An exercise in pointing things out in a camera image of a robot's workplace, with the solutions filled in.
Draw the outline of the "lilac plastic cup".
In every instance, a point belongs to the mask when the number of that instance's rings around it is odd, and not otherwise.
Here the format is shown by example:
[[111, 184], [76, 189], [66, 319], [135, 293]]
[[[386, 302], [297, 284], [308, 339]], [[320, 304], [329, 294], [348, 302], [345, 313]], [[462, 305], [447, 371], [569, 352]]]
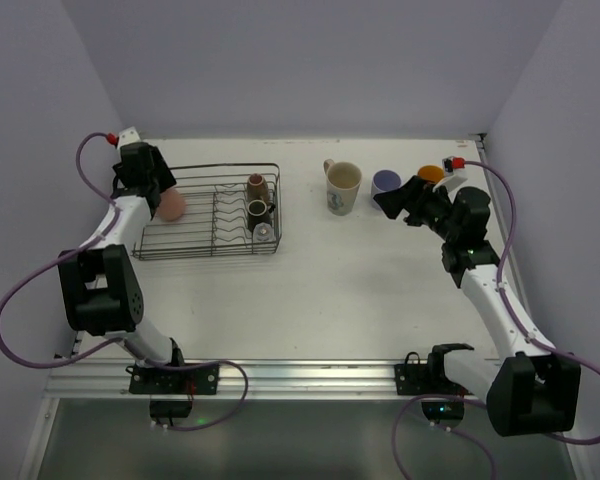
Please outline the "lilac plastic cup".
[[379, 170], [373, 175], [371, 180], [371, 197], [396, 190], [401, 185], [402, 180], [398, 173], [392, 170]]

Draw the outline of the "white patterned mug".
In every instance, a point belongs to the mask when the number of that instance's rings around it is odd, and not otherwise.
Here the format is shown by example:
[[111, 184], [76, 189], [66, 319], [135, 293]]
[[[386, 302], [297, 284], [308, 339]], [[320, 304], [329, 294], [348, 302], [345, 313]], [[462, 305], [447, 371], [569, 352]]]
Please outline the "white patterned mug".
[[444, 170], [436, 165], [424, 165], [420, 167], [417, 175], [432, 186], [437, 185], [445, 178]]

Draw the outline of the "pink plastic cup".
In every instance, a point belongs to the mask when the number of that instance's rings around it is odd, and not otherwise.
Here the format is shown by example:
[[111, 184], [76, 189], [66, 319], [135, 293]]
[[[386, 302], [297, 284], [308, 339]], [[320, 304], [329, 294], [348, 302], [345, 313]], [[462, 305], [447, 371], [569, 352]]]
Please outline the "pink plastic cup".
[[182, 194], [175, 188], [169, 188], [161, 194], [161, 202], [156, 212], [165, 222], [180, 219], [186, 211], [186, 201]]

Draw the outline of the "cream floral mug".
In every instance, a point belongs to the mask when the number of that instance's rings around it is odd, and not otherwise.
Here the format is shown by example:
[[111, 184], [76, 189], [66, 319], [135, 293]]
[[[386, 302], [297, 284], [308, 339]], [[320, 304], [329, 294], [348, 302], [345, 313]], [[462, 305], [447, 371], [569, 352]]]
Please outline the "cream floral mug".
[[353, 210], [362, 183], [361, 170], [353, 163], [332, 159], [323, 162], [323, 170], [328, 210], [337, 216], [348, 215]]

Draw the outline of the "dark brown mug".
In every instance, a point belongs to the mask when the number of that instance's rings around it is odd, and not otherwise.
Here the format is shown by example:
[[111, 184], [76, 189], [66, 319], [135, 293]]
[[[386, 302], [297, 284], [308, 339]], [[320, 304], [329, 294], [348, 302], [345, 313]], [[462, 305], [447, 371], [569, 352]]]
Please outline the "dark brown mug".
[[247, 204], [247, 225], [251, 233], [259, 224], [272, 225], [272, 214], [276, 209], [275, 204], [269, 204], [261, 199], [254, 199]]

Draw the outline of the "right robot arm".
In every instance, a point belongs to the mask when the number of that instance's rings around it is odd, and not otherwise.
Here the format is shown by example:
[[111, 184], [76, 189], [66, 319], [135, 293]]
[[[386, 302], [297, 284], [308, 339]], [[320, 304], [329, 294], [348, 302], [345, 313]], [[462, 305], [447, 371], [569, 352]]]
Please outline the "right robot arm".
[[446, 393], [451, 385], [486, 406], [501, 436], [566, 432], [575, 423], [580, 366], [538, 347], [543, 340], [517, 299], [500, 297], [508, 284], [497, 276], [500, 258], [486, 238], [489, 195], [463, 187], [454, 197], [419, 176], [374, 197], [383, 213], [405, 213], [409, 226], [427, 226], [443, 241], [442, 264], [476, 309], [500, 360], [493, 365], [465, 343], [433, 346], [426, 364], [405, 367], [404, 377], [423, 381], [421, 393]]

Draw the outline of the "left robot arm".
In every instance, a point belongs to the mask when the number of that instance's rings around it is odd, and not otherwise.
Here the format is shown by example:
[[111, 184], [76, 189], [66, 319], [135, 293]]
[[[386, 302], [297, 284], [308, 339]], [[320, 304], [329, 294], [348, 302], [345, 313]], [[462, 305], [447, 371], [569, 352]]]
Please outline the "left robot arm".
[[176, 181], [156, 146], [135, 140], [118, 151], [105, 218], [88, 247], [58, 265], [66, 317], [73, 330], [116, 341], [142, 366], [171, 366], [176, 343], [146, 317], [130, 254]]

